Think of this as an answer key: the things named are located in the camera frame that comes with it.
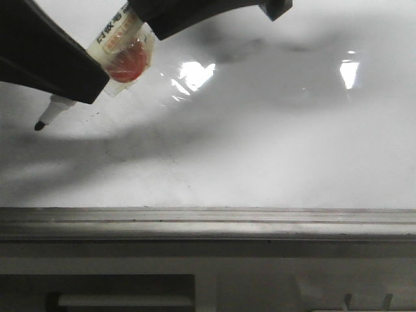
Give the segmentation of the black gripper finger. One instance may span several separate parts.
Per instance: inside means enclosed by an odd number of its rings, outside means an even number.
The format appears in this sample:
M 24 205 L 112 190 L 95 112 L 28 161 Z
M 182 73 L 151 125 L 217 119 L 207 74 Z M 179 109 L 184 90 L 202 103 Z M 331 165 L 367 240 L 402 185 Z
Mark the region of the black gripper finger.
M 159 40 L 230 10 L 258 6 L 274 21 L 293 6 L 287 0 L 130 0 L 129 4 Z
M 2 1 L 1 81 L 91 104 L 109 76 L 34 1 Z

